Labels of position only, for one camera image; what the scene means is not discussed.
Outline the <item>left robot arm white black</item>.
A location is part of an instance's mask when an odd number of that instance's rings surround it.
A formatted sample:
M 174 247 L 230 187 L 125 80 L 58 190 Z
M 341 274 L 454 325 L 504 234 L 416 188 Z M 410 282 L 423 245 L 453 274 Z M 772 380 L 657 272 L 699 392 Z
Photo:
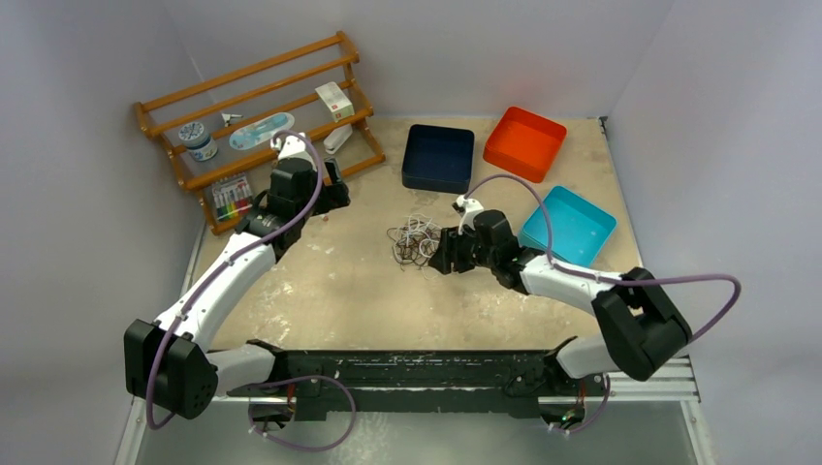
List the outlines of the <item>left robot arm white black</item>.
M 275 396 L 289 383 L 289 370 L 275 349 L 248 342 L 213 352 L 217 330 L 251 287 L 300 239 L 306 221 L 350 202 L 336 160 L 323 162 L 329 182 L 304 158 L 287 158 L 270 173 L 207 272 L 152 322 L 134 320 L 124 333 L 125 386 L 148 405 L 185 419 L 199 416 L 215 395 L 253 385 Z

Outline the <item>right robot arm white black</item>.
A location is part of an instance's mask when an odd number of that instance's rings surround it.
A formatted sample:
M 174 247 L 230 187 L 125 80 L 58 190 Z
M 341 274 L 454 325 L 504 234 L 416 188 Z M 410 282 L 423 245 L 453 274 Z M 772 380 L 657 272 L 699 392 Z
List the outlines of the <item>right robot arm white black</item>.
M 645 381 L 693 338 L 689 323 L 660 286 L 639 286 L 651 276 L 646 269 L 596 274 L 549 257 L 520 245 L 499 210 L 476 215 L 470 226 L 443 229 L 428 264 L 442 274 L 485 267 L 506 289 L 592 315 L 598 334 L 562 344 L 544 369 L 547 387 L 558 394 L 599 373 L 620 371 Z

